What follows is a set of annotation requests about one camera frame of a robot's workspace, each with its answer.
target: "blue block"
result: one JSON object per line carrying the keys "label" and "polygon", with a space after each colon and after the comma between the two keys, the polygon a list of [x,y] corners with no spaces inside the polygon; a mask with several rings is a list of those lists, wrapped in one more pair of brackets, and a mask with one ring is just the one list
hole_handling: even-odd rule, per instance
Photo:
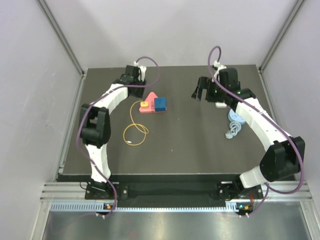
{"label": "blue block", "polygon": [[156,112],[165,112],[167,110],[167,103],[165,97],[156,97],[154,99],[154,110]]}

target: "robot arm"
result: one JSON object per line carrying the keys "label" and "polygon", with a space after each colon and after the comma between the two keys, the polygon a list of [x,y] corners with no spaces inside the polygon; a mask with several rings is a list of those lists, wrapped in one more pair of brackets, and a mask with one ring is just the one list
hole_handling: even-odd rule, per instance
{"label": "robot arm", "polygon": [[[125,74],[114,81],[108,91],[104,93],[109,93],[109,95],[94,104],[81,130],[81,138],[90,158],[107,178],[111,175],[107,157],[107,144],[111,135],[110,114],[129,95],[142,98],[144,88],[130,87],[130,85],[145,85],[146,70],[145,66],[126,66]],[[82,105],[80,121],[89,106],[89,104]],[[93,164],[91,164],[91,169],[93,181],[97,183],[106,182]]]}
{"label": "robot arm", "polygon": [[[216,70],[214,76],[222,86],[255,106],[260,112],[256,112],[245,103],[239,102],[234,97],[225,93],[208,77],[202,76],[199,78],[197,87],[191,97],[201,100],[202,91],[205,89],[205,100],[216,103],[217,107],[230,106],[247,122],[261,141],[266,152],[259,166],[238,175],[234,181],[232,181],[231,191],[233,194],[229,196],[245,194],[250,191],[250,188],[255,186],[280,180],[298,173],[300,171],[300,165],[292,146],[285,136],[278,132],[277,129],[262,116],[263,113],[267,118],[272,120],[261,107],[254,93],[248,88],[241,89],[237,70],[235,68],[222,67],[218,62],[214,62],[213,68]],[[292,138],[292,140],[303,158],[305,142],[301,137],[295,137]]]}

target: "black table surface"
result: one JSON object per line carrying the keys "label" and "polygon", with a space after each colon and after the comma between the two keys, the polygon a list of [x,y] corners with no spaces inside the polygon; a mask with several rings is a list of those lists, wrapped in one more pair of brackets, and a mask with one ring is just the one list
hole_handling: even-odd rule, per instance
{"label": "black table surface", "polygon": [[[261,106],[270,114],[268,101],[255,65],[236,65],[242,88],[250,88]],[[92,68],[87,72],[81,106],[91,103],[109,89],[124,68]],[[146,80],[154,81],[155,67],[148,67]],[[111,138],[107,144],[108,164],[113,174],[197,174],[242,173],[257,166],[264,149],[258,137],[247,124],[232,139],[226,139],[229,129],[230,108],[216,108],[204,99],[196,101],[191,94],[200,76],[209,76],[206,66],[161,67],[161,79],[153,87],[145,89],[144,98],[150,92],[165,97],[164,113],[139,113],[139,104],[133,107],[136,123],[143,124],[149,134],[139,146],[127,145],[123,140],[124,129],[131,123],[130,107],[139,100],[130,96],[112,112]],[[89,161],[76,148],[79,113],[74,124],[63,174],[90,174]],[[138,143],[144,135],[134,127],[126,133],[126,139]]]}

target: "gray wall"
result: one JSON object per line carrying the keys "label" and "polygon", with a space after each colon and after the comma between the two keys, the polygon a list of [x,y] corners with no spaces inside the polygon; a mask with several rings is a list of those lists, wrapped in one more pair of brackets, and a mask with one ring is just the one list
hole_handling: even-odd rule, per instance
{"label": "gray wall", "polygon": [[306,143],[305,175],[320,212],[320,1],[307,0],[265,70],[281,125]]}
{"label": "gray wall", "polygon": [[161,66],[261,64],[292,0],[47,0],[84,69],[123,67],[141,55]]}
{"label": "gray wall", "polygon": [[35,0],[0,1],[0,239],[28,239],[80,76]]}

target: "pink triangle block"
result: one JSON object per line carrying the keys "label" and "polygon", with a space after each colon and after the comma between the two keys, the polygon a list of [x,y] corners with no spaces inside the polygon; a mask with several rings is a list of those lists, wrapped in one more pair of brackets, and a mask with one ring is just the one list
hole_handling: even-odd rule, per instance
{"label": "pink triangle block", "polygon": [[148,113],[155,113],[155,98],[158,96],[152,91],[149,93],[149,95],[146,97],[145,102],[149,103],[148,107],[140,107],[139,111],[142,114],[148,114]]}

